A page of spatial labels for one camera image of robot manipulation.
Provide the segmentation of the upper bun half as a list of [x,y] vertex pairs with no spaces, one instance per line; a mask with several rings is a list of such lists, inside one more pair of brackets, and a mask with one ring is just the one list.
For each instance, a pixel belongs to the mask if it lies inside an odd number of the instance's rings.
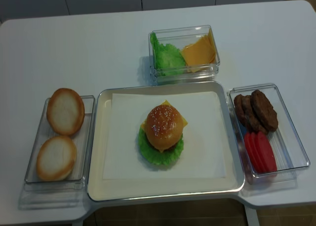
[[51,96],[46,117],[52,129],[64,136],[72,136],[83,125],[85,108],[77,92],[60,88]]

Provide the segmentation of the front brown patty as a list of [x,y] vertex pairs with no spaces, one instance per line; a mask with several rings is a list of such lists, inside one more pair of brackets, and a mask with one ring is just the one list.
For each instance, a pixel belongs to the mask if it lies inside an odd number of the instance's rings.
[[265,94],[260,90],[253,91],[251,104],[263,126],[268,131],[275,132],[278,129],[277,113]]

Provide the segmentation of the yellow cheese slice stack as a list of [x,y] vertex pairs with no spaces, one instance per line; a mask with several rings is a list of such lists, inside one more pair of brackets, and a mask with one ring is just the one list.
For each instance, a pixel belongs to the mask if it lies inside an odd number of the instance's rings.
[[181,50],[181,55],[185,60],[188,68],[188,73],[195,73],[203,68],[193,68],[193,66],[215,63],[216,50],[213,42],[211,29],[207,35],[203,35],[194,44],[185,46]]

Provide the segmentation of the clear patty tomato container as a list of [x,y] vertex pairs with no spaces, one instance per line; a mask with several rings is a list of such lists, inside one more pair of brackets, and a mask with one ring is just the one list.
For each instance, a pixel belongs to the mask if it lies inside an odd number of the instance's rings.
[[[266,135],[275,156],[276,172],[265,173],[263,169],[262,173],[257,173],[253,169],[245,148],[244,136],[246,133],[257,133],[253,131],[248,121],[244,127],[235,113],[234,98],[239,94],[251,96],[255,90],[260,90],[265,94],[277,113],[278,129],[275,132],[268,131],[269,133]],[[263,84],[234,88],[228,92],[228,107],[238,141],[238,151],[245,178],[250,185],[264,190],[274,182],[296,179],[298,170],[307,169],[310,166],[308,156],[276,85]]]

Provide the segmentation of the middle brown patty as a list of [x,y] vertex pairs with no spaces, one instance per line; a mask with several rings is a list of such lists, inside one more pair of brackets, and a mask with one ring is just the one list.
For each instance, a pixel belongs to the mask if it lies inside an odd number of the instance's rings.
[[251,98],[249,95],[246,95],[242,98],[242,108],[244,110],[245,117],[252,127],[254,132],[262,132],[263,134],[267,135],[269,132],[263,127],[259,119],[256,117],[252,105],[251,105]]

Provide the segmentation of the clear bun container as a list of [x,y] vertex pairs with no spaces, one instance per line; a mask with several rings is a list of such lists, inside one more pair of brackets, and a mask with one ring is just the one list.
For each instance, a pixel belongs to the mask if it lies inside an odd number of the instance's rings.
[[77,148],[77,159],[70,175],[62,181],[42,181],[36,173],[36,158],[44,142],[58,134],[46,118],[49,98],[46,99],[37,130],[32,153],[19,198],[21,210],[76,207],[87,193],[88,169],[91,154],[91,134],[94,128],[94,102],[92,95],[82,96],[85,117],[81,129],[71,137]]

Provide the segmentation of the clear lettuce cheese container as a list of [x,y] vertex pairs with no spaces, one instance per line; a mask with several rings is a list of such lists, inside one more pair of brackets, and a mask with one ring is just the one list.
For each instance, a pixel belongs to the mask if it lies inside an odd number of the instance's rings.
[[[215,63],[193,66],[193,68],[203,68],[195,73],[188,73],[188,68],[190,66],[185,65],[183,67],[184,74],[173,75],[173,76],[158,76],[157,71],[154,66],[154,55],[153,48],[150,42],[150,34],[154,32],[157,36],[158,41],[161,44],[172,44],[181,50],[190,44],[194,44],[199,40],[203,35],[207,35],[209,29],[211,29],[211,34],[213,36],[213,42],[216,50],[216,60]],[[149,34],[149,59],[150,59],[150,75],[154,83],[162,84],[171,84],[171,83],[180,83],[180,82],[198,82],[198,81],[208,81],[213,79],[219,72],[220,66],[220,57],[218,49],[216,47],[214,35],[211,26],[202,25],[202,26],[193,26],[185,28],[174,28],[174,29],[165,29],[165,30],[154,30]]]

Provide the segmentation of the red tomato slice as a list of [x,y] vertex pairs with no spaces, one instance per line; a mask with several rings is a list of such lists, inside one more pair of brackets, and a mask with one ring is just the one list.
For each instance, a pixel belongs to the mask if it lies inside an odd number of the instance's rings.
[[255,137],[256,137],[255,133],[251,133],[250,134],[250,144],[251,144],[251,148],[252,148],[252,151],[253,151],[254,158],[256,160],[256,165],[257,165],[257,167],[255,167],[256,172],[257,173],[262,173],[263,172],[263,164],[262,164],[262,161],[260,159],[260,155],[259,155],[259,153],[257,151],[257,147],[256,147],[256,144],[255,144]]
[[253,169],[256,170],[257,163],[256,163],[256,159],[255,159],[255,156],[254,156],[254,152],[253,152],[252,147],[251,147],[250,133],[246,133],[245,134],[245,136],[244,136],[244,144],[245,144],[245,148],[246,148],[247,154],[249,156],[251,165],[252,165]]
[[264,167],[264,172],[276,172],[277,165],[270,142],[263,132],[258,132],[255,136],[255,146]]

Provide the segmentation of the green lettuce in container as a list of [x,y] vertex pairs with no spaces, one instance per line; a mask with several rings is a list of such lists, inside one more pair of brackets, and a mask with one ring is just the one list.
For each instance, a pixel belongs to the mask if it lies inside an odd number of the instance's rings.
[[173,76],[184,74],[186,65],[180,49],[172,44],[161,44],[154,32],[150,34],[153,48],[154,66],[158,76]]

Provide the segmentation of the white serving tray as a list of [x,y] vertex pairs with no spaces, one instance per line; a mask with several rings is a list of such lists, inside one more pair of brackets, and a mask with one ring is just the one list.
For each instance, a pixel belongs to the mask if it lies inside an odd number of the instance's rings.
[[[103,178],[104,161],[110,128],[112,100],[115,93],[140,95],[172,95],[197,92],[216,93],[221,104],[222,117],[228,138],[223,148],[226,176],[223,178],[175,178],[107,180]],[[183,135],[188,122],[167,100],[154,107],[141,124],[150,144],[160,152],[171,148]],[[245,182],[233,130],[226,94],[215,81],[176,85],[108,89],[97,100],[95,128],[88,180],[88,195],[94,201],[163,200],[186,198],[203,194],[229,194],[242,189]]]

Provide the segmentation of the front red tomato slice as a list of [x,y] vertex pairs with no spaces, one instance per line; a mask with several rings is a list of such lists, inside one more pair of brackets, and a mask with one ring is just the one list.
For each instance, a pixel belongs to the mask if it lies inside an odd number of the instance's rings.
[[264,167],[264,172],[276,172],[277,165],[270,142],[263,132],[258,132],[255,136],[255,146]]

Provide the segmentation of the lower bun half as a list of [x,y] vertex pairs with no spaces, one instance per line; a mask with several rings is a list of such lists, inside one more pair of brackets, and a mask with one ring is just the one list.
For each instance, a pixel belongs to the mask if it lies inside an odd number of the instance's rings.
[[43,181],[64,180],[73,170],[77,158],[77,148],[68,136],[48,139],[37,155],[36,171]]

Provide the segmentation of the bun half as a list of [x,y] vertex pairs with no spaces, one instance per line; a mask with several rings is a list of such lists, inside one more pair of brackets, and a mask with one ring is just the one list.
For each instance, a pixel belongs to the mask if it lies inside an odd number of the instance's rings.
[[48,139],[37,155],[36,171],[43,181],[64,180],[73,170],[77,158],[77,148],[68,136]]
[[60,88],[51,96],[46,117],[52,129],[64,136],[72,136],[83,125],[85,108],[77,92]]

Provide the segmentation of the white paper liner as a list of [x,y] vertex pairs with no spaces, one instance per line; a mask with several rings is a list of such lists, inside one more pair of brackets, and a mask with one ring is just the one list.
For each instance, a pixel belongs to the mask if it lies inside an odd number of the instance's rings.
[[[168,166],[149,163],[137,143],[148,113],[167,100],[188,122],[183,130],[184,150]],[[223,178],[223,148],[228,138],[216,93],[172,95],[113,95],[103,178],[107,180]]]

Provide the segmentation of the green lettuce leaf on tray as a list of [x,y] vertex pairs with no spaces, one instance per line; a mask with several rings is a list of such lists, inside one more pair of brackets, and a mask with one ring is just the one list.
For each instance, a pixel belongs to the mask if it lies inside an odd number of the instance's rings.
[[138,146],[141,155],[151,164],[168,166],[175,163],[184,150],[183,135],[180,140],[171,148],[163,152],[155,149],[147,139],[145,131],[140,128],[138,134]]

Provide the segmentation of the brown patty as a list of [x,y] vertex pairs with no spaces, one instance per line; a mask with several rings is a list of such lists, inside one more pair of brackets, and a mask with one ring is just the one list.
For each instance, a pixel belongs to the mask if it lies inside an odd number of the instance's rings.
[[235,113],[237,115],[238,120],[242,123],[244,127],[246,127],[247,120],[244,114],[244,110],[242,107],[242,99],[243,95],[239,94],[234,98],[234,105],[235,105]]
[[251,104],[263,126],[268,131],[275,132],[278,129],[277,113],[265,94],[260,90],[253,91]]
[[263,134],[267,135],[269,132],[263,127],[259,119],[256,117],[252,105],[251,105],[251,98],[249,95],[246,95],[242,98],[242,108],[244,110],[245,117],[252,127],[254,132],[262,132]]

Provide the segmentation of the rear brown patty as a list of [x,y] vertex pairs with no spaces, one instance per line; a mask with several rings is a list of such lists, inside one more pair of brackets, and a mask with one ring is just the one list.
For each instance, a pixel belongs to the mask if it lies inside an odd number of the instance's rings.
[[247,120],[244,114],[244,110],[242,107],[242,99],[243,95],[239,94],[234,98],[234,105],[235,105],[235,113],[237,115],[238,120],[242,123],[244,127],[246,127]]

